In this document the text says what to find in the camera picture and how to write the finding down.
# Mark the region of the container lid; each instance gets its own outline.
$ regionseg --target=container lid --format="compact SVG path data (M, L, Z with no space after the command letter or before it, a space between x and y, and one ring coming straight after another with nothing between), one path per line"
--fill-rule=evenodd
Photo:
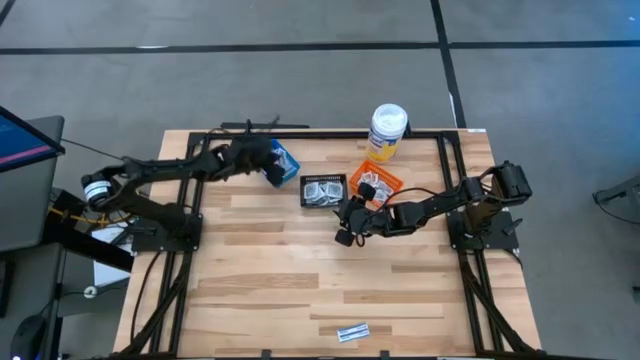
M407 127L407 121L407 112L396 104L382 104L373 113L373 126L380 135L401 135Z

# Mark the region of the blue box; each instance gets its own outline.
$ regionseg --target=blue box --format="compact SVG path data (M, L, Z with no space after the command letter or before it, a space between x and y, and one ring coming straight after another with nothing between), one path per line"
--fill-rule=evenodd
M280 184L280 186L276 186L276 188L279 188L279 187L282 187L284 183L291 180L292 177L296 176L296 174L298 173L298 170L300 170L300 164L298 164L296 159L294 159L293 156L291 156L289 151L287 151L287 149L285 149L284 146L282 146L282 144L280 144L278 140L271 139L271 149L273 150L283 149L284 151L286 151L287 160L289 160L289 163L293 165L293 168L291 168L288 172L284 173L284 176L282 176L282 184Z

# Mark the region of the wooden tabletop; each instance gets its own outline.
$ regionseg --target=wooden tabletop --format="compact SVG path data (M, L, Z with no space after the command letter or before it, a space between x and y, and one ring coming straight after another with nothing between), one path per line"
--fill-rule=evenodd
M188 135L167 131L160 159L184 157ZM461 130L460 139L470 176L494 165L486 133ZM299 175L349 177L365 158L364 139L281 143L300 162ZM450 164L457 178L453 159ZM434 140L403 140L384 168L405 187L444 190ZM175 201L178 186L154 184L151 197ZM422 199L423 193L398 196L398 201ZM257 357L262 349L274 356L474 353L457 256L443 216L413 235L374 236L364 248L347 248L334 241L339 224L330 210L300 207L297 178L274 189L256 173L206 184L202 213L205 225L191 268L179 356ZM485 255L496 305L526 342L539 347L520 266L503 251ZM129 343L133 307L152 256L136 257L115 351ZM164 254L151 272L136 331L156 307L163 264ZM491 348L484 310L480 317ZM168 346L169 322L161 349ZM371 337L338 342L336 329L360 322L369 325Z

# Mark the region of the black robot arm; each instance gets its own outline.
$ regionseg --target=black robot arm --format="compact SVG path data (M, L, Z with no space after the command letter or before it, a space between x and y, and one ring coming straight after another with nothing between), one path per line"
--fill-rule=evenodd
M108 166L82 177L85 197L91 210L102 213L123 211L157 221L172 237L188 236L192 215L182 206L158 204L137 194L148 183L168 180L196 179L226 181L230 176L265 171L274 185L282 182L284 170L276 164L278 155L271 152L271 140L252 134L250 124L244 134L223 144L202 151L190 160L141 161L129 157L123 163Z
M491 189L482 184L488 175L492 175ZM526 201L531 196L531 188L522 168L505 162L480 176L464 178L456 188L420 202L384 204L374 211L366 208L366 201L373 198L375 190L362 183L358 193L362 197L353 196L336 212L343 227L336 234L336 241L346 246L351 246L357 236L412 234L429 219L462 206L467 232L477 234L502 208Z

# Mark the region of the wood plank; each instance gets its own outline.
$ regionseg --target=wood plank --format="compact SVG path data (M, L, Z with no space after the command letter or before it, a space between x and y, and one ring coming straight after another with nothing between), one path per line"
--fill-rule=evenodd
M167 131L160 158L182 158L188 134ZM486 133L459 135L470 176L494 164ZM348 177L364 160L367 143L281 142L300 162L300 175ZM433 140L403 140L384 168L401 177L405 187L444 190ZM457 179L452 156L449 168ZM175 201L178 187L176 181L157 183L151 196ZM395 201L424 198L408 192ZM180 357L257 357L262 349L274 356L377 356L382 349L394 356L473 354L457 255L449 246L444 216L410 236L372 237L364 248L346 248L334 241L335 214L300 208L297 179L274 189L260 174L205 184L201 212L204 231L189 278ZM485 254L496 305L525 341L539 346L522 270L502 251ZM140 254L134 262L115 351L129 343L133 307L152 256ZM138 330L156 307L163 264L161 255L142 297ZM172 311L162 335L165 349L171 319ZM363 321L370 338L338 342L337 329ZM487 334L482 311L481 322Z

